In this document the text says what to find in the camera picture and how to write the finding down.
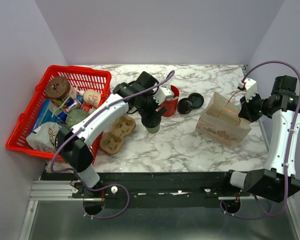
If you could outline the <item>green paper cup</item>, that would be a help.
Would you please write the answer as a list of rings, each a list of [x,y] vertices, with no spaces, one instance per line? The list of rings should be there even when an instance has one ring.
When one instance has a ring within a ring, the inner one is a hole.
[[[155,134],[160,130],[160,125],[153,126],[153,127],[146,127],[146,130],[150,134]]]

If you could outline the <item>beige paper bag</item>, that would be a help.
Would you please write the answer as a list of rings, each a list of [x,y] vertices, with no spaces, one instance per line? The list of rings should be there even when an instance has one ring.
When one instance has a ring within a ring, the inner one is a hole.
[[[195,131],[227,148],[236,148],[252,130],[250,122],[239,117],[241,108],[214,92],[201,112]]]

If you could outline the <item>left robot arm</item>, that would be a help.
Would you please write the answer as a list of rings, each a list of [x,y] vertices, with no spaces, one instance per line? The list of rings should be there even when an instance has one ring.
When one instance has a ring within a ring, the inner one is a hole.
[[[96,138],[116,119],[136,108],[147,130],[159,130],[166,112],[161,104],[174,97],[170,88],[143,71],[137,80],[118,84],[107,100],[86,119],[71,128],[62,127],[55,137],[56,155],[61,156],[82,182],[83,191],[91,198],[101,191],[100,176],[94,170],[90,147]]]

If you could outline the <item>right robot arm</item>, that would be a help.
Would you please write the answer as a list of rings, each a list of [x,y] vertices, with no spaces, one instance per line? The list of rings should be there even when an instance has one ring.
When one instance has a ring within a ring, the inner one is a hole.
[[[245,95],[240,99],[240,118],[252,122],[266,116],[273,121],[272,136],[266,161],[261,169],[232,171],[220,183],[220,191],[231,196],[238,188],[252,195],[281,203],[300,191],[296,179],[295,153],[300,130],[300,95],[296,94],[297,78],[284,75],[275,78],[270,97],[262,99],[257,82],[251,78],[238,84]]]

